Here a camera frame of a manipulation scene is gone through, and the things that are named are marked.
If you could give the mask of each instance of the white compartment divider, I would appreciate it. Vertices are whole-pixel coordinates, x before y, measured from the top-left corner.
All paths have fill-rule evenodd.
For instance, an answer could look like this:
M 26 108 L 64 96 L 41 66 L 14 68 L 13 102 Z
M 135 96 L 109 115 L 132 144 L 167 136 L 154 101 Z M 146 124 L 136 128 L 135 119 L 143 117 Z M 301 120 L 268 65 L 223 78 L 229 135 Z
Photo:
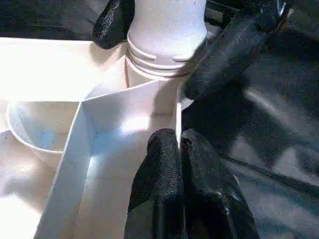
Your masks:
M 123 70 L 114 74 L 127 78 Z M 88 95 L 72 123 L 36 239 L 123 238 L 132 181 L 149 137 L 160 128 L 181 127 L 181 80 L 113 93 L 102 82 Z

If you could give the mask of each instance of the dark fabric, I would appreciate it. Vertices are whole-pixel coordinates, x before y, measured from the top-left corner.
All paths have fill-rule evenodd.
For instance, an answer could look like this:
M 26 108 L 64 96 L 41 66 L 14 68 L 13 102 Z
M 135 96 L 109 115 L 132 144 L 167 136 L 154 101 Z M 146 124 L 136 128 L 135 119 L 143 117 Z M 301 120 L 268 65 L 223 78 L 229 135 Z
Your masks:
M 150 137 L 133 181 L 125 238 L 259 236 L 235 177 L 209 142 L 184 132 L 180 158 L 174 130 L 161 129 Z
M 108 0 L 0 0 L 0 36 L 91 40 Z
M 319 43 L 285 30 L 182 115 L 240 181 L 262 239 L 319 235 Z

